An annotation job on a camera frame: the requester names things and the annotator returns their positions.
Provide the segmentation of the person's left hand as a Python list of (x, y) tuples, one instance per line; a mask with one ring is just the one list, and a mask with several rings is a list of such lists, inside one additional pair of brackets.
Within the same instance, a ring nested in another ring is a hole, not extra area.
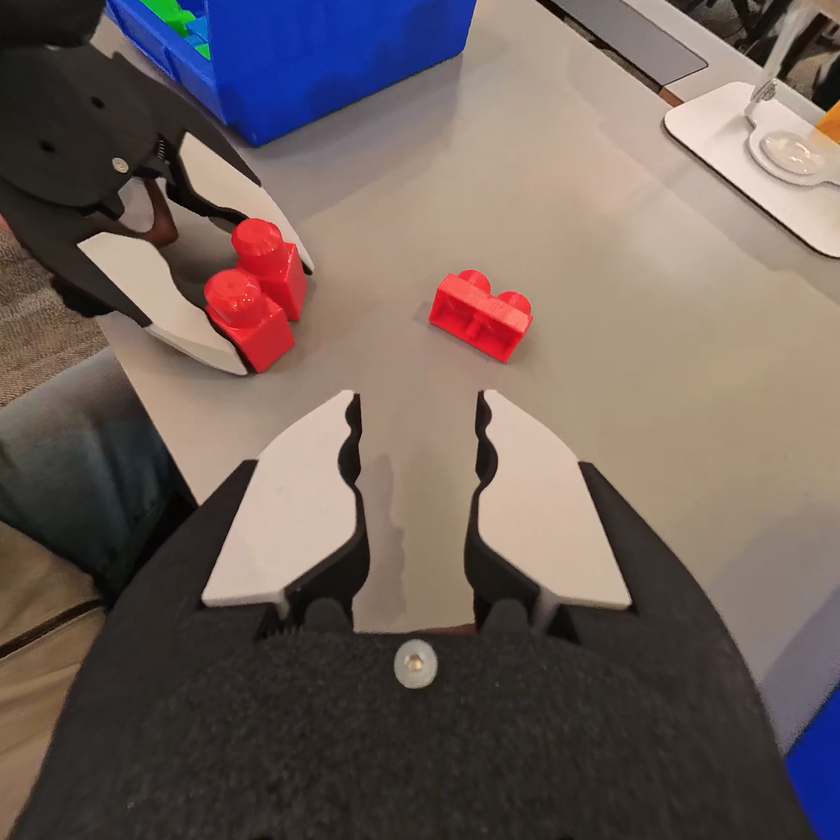
[(170, 209), (170, 205), (155, 180), (143, 179), (143, 186), (152, 207), (152, 225), (139, 232), (139, 237), (150, 242), (157, 249), (173, 245), (179, 238), (179, 231)]

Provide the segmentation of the person's jeans leg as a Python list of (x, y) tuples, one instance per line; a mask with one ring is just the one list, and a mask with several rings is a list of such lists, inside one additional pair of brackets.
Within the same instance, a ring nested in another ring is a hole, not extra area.
[(1, 520), (112, 606), (196, 509), (111, 349), (2, 409)]

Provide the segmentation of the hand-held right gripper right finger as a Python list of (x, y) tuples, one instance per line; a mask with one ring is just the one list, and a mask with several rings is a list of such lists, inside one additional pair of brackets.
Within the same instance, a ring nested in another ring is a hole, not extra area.
[(476, 613), (562, 606), (624, 611), (627, 584), (581, 462), (552, 430), (496, 390), (476, 400), (476, 476), (465, 576)]

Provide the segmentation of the blue storage bin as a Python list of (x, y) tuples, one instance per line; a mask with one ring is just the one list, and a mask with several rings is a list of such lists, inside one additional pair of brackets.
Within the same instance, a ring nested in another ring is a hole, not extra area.
[(786, 767), (821, 839), (839, 838), (839, 686), (796, 740)]
[(122, 34), (221, 123), (261, 146), (460, 54), (475, 1), (198, 1), (211, 60), (138, 1)]

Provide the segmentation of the red mega block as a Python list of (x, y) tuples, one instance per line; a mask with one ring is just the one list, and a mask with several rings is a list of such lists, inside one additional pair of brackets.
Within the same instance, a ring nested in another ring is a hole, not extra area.
[(475, 269), (448, 274), (435, 292), (428, 322), (501, 363), (507, 363), (531, 328), (529, 299), (516, 291), (492, 292)]
[(232, 233), (237, 268), (254, 276), (262, 291), (286, 314), (299, 322), (308, 296), (308, 279), (298, 247), (286, 242), (278, 226), (248, 218)]
[(251, 273), (240, 268), (216, 273), (206, 283), (204, 297), (208, 317), (253, 372), (265, 373), (295, 347), (286, 313)]

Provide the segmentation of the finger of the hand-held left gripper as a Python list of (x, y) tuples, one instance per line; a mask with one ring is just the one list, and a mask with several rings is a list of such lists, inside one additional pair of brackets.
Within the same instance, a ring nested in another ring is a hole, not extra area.
[(270, 222), (297, 247), (305, 273), (314, 262), (291, 222), (261, 184), (228, 136), (216, 129), (186, 129), (163, 134), (165, 192), (186, 211), (232, 230), (247, 218)]
[(216, 370), (247, 375), (234, 345), (178, 290), (156, 247), (139, 238), (98, 233), (78, 248), (140, 312), (134, 320), (147, 333)]

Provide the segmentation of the black flat panel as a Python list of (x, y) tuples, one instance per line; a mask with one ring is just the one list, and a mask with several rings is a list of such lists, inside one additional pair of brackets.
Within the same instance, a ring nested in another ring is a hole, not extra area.
[(623, 1), (549, 1), (543, 5), (594, 37), (660, 88), (708, 68), (677, 38)]

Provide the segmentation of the white board stand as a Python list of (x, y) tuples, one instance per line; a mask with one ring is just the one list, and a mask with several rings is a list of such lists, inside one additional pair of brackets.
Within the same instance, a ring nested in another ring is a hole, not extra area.
[(839, 257), (838, 143), (732, 81), (670, 110), (666, 132), (795, 237)]

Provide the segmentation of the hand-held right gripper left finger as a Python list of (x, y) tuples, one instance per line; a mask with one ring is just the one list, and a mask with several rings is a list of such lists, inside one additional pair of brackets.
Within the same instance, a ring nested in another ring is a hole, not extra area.
[(352, 607), (370, 569), (361, 396), (341, 391), (259, 454), (202, 592), (206, 607), (332, 598)]

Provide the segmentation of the pile of colourful blocks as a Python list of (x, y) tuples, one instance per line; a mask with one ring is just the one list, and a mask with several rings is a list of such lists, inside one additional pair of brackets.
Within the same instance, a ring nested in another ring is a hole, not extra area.
[(196, 15), (177, 1), (142, 1), (141, 3), (206, 60), (212, 59), (206, 15)]

